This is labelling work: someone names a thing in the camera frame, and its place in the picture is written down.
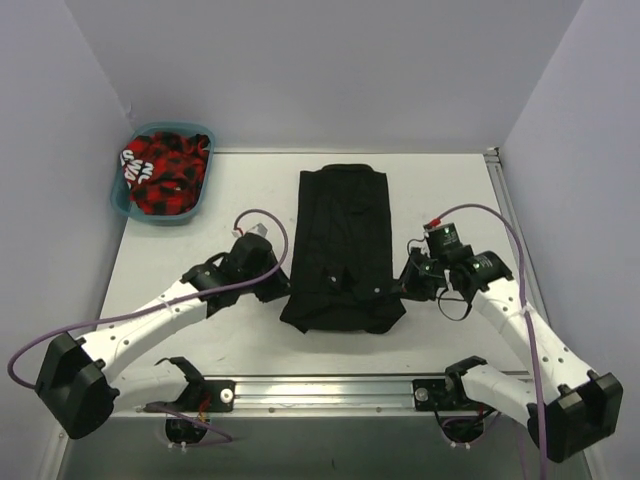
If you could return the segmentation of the black long sleeve shirt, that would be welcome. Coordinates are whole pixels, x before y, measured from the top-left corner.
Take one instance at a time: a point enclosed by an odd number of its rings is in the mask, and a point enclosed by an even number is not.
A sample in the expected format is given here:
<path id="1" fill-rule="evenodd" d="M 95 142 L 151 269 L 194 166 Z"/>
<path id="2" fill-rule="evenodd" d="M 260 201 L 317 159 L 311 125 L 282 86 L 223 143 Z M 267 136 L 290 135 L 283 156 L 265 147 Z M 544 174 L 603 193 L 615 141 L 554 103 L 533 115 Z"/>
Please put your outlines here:
<path id="1" fill-rule="evenodd" d="M 380 335 L 405 312 L 393 277 L 386 175 L 365 164 L 301 172 L 291 293 L 281 321 L 303 333 Z"/>

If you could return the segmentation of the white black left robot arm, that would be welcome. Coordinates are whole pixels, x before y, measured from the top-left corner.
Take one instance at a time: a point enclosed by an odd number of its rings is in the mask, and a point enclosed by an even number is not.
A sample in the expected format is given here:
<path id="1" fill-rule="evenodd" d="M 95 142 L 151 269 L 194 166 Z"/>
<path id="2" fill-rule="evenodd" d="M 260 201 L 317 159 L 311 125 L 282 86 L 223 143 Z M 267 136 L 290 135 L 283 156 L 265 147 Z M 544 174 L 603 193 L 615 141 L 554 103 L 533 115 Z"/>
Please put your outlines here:
<path id="1" fill-rule="evenodd" d="M 195 411 L 203 403 L 231 408 L 230 385 L 205 380 L 182 356 L 141 370 L 131 364 L 170 336 L 234 305 L 246 294 L 267 303 L 287 295 L 289 281 L 271 243 L 247 233 L 228 253 L 188 270 L 134 319 L 75 339 L 64 332 L 48 345 L 35 392 L 67 435 L 81 439 L 116 411 L 137 406 Z"/>

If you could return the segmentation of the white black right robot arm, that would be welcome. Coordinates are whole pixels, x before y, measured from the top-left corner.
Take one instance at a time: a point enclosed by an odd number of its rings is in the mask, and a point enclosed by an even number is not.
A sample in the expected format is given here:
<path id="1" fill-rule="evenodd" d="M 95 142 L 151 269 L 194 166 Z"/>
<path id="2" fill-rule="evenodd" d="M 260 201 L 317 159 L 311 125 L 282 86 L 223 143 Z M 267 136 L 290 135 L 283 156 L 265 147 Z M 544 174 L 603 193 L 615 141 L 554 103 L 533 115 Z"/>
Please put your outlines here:
<path id="1" fill-rule="evenodd" d="M 525 427 L 544 457 L 561 463 L 612 436 L 623 386 L 573 353 L 527 301 L 522 284 L 492 251 L 474 253 L 454 224 L 424 227 L 425 248 L 408 251 L 400 292 L 413 301 L 440 302 L 456 293 L 467 313 L 489 322 L 522 362 L 525 382 L 479 356 L 446 368 L 443 386 L 417 397 L 436 413 L 486 406 Z"/>

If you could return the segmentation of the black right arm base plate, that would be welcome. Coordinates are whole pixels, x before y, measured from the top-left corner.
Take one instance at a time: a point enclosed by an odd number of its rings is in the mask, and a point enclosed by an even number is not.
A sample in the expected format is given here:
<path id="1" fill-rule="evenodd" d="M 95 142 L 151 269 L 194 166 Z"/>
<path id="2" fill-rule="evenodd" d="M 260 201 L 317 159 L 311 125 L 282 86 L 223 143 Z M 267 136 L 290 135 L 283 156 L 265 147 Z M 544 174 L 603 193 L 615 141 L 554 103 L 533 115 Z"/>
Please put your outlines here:
<path id="1" fill-rule="evenodd" d="M 444 378 L 423 378 L 412 381 L 414 408 L 419 412 L 463 410 L 462 404 L 446 388 Z"/>

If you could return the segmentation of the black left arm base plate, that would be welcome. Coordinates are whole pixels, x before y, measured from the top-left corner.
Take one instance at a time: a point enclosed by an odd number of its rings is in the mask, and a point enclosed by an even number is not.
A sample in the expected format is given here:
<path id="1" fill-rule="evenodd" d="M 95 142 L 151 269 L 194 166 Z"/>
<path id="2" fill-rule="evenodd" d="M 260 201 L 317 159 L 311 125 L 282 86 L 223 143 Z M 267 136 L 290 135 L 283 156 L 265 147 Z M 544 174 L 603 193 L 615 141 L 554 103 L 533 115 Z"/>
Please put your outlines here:
<path id="1" fill-rule="evenodd" d="M 185 390 L 184 410 L 228 413 L 234 408 L 236 383 L 228 379 L 190 383 Z"/>

